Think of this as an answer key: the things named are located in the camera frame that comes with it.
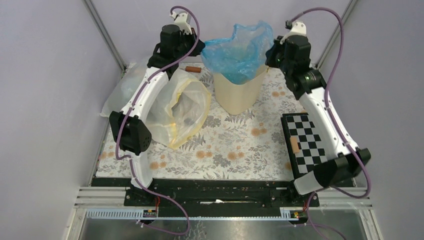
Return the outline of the blue plastic trash bag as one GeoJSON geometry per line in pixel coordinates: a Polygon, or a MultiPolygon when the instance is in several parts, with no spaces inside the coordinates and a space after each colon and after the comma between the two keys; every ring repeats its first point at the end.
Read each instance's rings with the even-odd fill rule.
{"type": "Polygon", "coordinates": [[[273,40],[272,27],[262,20],[253,25],[236,23],[231,37],[205,42],[202,62],[211,73],[222,74],[231,83],[242,85],[255,78],[273,40]]]}

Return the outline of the large translucent white bag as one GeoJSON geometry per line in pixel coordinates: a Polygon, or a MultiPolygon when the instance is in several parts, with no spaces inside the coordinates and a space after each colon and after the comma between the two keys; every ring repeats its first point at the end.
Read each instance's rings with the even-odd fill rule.
{"type": "MultiPolygon", "coordinates": [[[[130,100],[147,70],[147,61],[132,63],[103,105],[100,116],[108,118],[130,100]]],[[[148,116],[152,139],[177,149],[198,133],[211,105],[211,93],[193,74],[178,68],[159,93],[148,116]]]]}

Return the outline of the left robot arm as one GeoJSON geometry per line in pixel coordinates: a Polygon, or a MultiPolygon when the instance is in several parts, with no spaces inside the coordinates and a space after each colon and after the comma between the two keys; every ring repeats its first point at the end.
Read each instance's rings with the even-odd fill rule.
{"type": "Polygon", "coordinates": [[[148,170],[147,153],[153,129],[147,126],[148,113],[160,92],[169,84],[179,63],[186,57],[198,56],[205,44],[191,26],[168,24],[162,27],[160,41],[146,64],[141,83],[119,111],[109,115],[118,160],[128,159],[131,184],[139,188],[136,199],[144,206],[152,204],[155,192],[149,188],[153,175],[148,170]]]}

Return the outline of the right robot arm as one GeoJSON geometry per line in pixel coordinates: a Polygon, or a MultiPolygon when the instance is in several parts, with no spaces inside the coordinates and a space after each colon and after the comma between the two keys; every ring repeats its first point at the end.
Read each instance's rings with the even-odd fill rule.
{"type": "Polygon", "coordinates": [[[332,187],[346,179],[365,173],[371,159],[367,148],[359,148],[350,138],[330,102],[328,81],[321,72],[310,67],[311,44],[304,35],[278,36],[266,52],[266,66],[280,69],[285,84],[308,113],[324,143],[327,160],[312,171],[293,180],[287,191],[287,201],[301,205],[307,194],[332,187]]]}

